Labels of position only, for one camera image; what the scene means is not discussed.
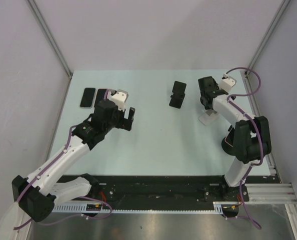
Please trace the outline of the black round phone stand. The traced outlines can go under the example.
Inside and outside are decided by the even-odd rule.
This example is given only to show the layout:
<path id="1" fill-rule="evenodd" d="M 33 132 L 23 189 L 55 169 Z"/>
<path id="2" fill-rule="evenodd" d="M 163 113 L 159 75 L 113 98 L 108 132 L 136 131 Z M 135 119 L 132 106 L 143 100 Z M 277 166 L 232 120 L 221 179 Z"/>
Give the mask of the black round phone stand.
<path id="1" fill-rule="evenodd" d="M 221 141 L 221 147 L 226 154 L 235 156 L 234 147 L 227 143 L 225 139 Z"/>

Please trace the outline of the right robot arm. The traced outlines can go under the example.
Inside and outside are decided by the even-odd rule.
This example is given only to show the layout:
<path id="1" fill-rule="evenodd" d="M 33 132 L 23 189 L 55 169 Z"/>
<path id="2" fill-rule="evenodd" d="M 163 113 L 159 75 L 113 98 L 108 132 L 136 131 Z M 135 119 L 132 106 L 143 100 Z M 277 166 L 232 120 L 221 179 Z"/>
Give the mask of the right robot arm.
<path id="1" fill-rule="evenodd" d="M 219 195 L 225 201 L 243 196 L 243 185 L 250 171 L 262 165 L 264 157 L 272 151 L 268 119 L 250 114 L 236 104 L 237 95 L 230 94 L 236 83 L 229 76 L 219 83 L 212 76 L 198 80 L 200 102 L 205 109 L 199 121 L 207 126 L 222 116 L 230 124 L 228 135 L 221 143 L 222 149 L 234 157 L 219 185 Z"/>

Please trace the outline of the pink case phone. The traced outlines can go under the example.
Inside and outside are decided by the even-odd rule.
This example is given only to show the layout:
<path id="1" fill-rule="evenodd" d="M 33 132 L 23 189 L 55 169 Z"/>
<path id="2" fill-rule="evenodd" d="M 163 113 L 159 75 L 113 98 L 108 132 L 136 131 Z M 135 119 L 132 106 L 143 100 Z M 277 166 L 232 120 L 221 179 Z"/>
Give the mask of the pink case phone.
<path id="1" fill-rule="evenodd" d="M 99 88 L 96 92 L 94 107 L 96 107 L 100 101 L 105 100 L 108 96 L 108 93 L 108 88 Z"/>

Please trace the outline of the blue phone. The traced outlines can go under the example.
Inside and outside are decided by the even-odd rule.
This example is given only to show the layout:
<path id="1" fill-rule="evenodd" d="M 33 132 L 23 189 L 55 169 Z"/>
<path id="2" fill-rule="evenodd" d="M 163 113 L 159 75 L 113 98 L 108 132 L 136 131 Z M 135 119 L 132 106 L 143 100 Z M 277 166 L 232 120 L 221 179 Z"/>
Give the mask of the blue phone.
<path id="1" fill-rule="evenodd" d="M 81 108 L 91 108 L 93 105 L 95 93 L 96 89 L 94 87 L 85 88 L 79 106 Z"/>

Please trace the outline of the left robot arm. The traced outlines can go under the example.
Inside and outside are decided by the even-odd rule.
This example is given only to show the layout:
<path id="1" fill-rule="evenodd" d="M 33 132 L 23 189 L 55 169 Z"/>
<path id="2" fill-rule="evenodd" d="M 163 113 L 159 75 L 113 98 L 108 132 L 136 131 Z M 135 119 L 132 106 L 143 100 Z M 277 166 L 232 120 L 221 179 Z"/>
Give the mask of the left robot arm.
<path id="1" fill-rule="evenodd" d="M 101 100 L 83 122 L 69 129 L 65 145 L 42 166 L 27 177 L 16 176 L 12 182 L 15 203 L 31 220 L 43 221 L 57 204 L 86 197 L 95 199 L 99 187 L 87 174 L 67 182 L 60 190 L 54 186 L 66 171 L 80 158 L 89 153 L 114 128 L 130 131 L 135 108 L 125 117 L 125 102 L 113 99 Z"/>

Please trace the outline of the white phone stand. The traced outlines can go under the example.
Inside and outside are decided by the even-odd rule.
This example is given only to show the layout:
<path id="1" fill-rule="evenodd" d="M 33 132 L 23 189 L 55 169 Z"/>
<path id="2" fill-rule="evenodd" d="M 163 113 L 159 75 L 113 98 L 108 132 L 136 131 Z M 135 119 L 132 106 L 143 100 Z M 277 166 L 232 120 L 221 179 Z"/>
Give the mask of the white phone stand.
<path id="1" fill-rule="evenodd" d="M 218 117 L 218 112 L 213 110 L 207 110 L 198 118 L 198 120 L 205 126 L 208 126 L 209 124 L 213 123 Z"/>

